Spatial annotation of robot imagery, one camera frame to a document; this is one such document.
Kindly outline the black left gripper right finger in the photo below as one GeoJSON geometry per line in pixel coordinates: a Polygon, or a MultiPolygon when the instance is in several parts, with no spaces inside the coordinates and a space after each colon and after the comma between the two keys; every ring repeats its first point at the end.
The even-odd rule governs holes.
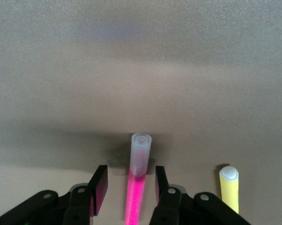
{"type": "Polygon", "coordinates": [[[193,198],[170,186],[165,168],[155,167],[157,207],[151,225],[249,225],[217,196],[209,192],[193,198]]]}

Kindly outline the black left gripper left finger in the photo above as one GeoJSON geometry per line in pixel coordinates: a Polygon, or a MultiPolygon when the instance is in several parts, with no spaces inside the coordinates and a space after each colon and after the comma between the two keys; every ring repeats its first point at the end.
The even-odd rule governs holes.
{"type": "Polygon", "coordinates": [[[58,196],[43,190],[0,216],[0,225],[92,225],[108,188],[107,165],[99,165],[87,184],[58,196]]]}

